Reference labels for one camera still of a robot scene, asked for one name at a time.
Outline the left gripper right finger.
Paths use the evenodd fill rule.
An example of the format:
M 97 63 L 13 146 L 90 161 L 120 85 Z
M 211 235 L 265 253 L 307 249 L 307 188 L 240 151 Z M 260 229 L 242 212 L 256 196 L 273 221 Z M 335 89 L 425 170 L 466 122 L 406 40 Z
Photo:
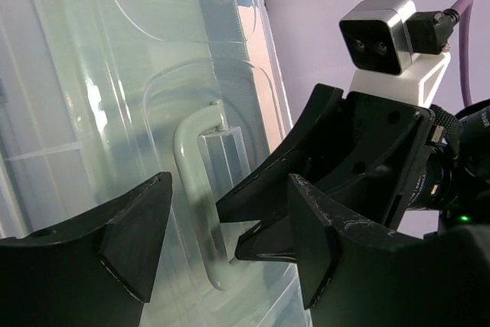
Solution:
M 315 326 L 487 326 L 489 228 L 425 240 L 388 229 L 299 175 L 287 203 L 303 302 Z

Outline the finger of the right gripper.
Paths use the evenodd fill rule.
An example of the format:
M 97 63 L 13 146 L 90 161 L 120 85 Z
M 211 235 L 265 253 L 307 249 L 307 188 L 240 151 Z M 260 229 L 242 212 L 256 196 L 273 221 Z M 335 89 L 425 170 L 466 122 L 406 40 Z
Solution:
M 318 151 L 319 130 L 340 105 L 343 90 L 317 84 L 286 138 L 267 159 L 216 204 L 222 223 L 259 221 L 281 211 L 290 173 L 303 173 Z
M 253 225 L 239 237 L 234 255 L 243 261 L 296 262 L 289 219 Z

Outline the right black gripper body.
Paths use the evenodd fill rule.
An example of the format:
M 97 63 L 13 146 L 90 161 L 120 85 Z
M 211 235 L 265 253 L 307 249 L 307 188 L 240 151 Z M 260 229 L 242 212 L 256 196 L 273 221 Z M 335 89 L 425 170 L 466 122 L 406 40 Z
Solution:
M 434 113 L 365 93 L 314 91 L 306 179 L 332 200 L 397 227 L 430 154 Z

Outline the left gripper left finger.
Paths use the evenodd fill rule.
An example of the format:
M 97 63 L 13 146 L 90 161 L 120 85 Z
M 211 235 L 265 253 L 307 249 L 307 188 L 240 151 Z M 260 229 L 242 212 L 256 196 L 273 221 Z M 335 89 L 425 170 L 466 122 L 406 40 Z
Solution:
M 137 326 L 152 296 L 171 209 L 160 172 L 124 195 L 1 241 L 3 326 Z

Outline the green plastic toolbox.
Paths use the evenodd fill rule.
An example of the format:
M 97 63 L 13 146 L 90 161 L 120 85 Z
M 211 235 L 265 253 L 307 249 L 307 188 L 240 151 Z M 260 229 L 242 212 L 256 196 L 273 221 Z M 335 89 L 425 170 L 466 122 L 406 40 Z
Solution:
M 308 326 L 296 268 L 238 263 L 250 224 L 187 203 L 179 123 L 220 198 L 292 122 L 263 0 L 1 0 L 1 235 L 25 237 L 167 171 L 174 199 L 143 326 Z

